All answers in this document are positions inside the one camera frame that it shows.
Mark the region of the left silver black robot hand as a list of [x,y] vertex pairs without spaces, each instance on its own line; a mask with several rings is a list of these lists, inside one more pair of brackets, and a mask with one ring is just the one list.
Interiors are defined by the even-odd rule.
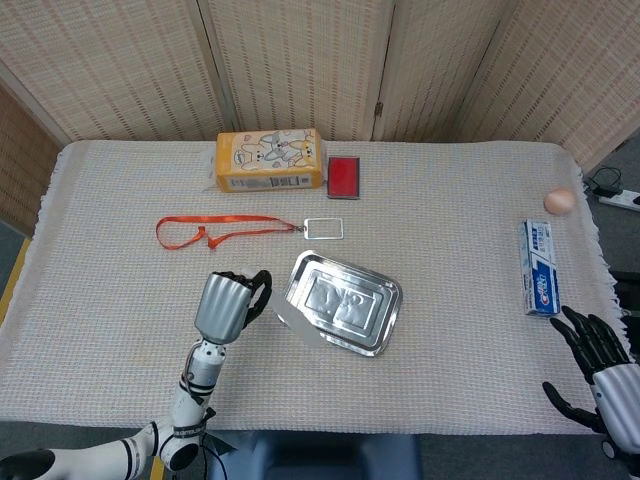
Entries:
[[267,270],[260,270],[253,277],[231,271],[213,272],[201,296],[195,328],[210,343],[233,343],[262,314],[271,293],[272,276]]

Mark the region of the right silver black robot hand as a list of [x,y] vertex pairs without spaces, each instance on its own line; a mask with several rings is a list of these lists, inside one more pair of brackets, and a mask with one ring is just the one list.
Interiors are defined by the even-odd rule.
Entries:
[[602,436],[603,454],[620,461],[631,479],[639,477],[639,364],[624,350],[614,330],[599,316],[560,307],[566,320],[550,319],[564,338],[589,386],[595,410],[572,406],[550,382],[542,389],[566,419]]

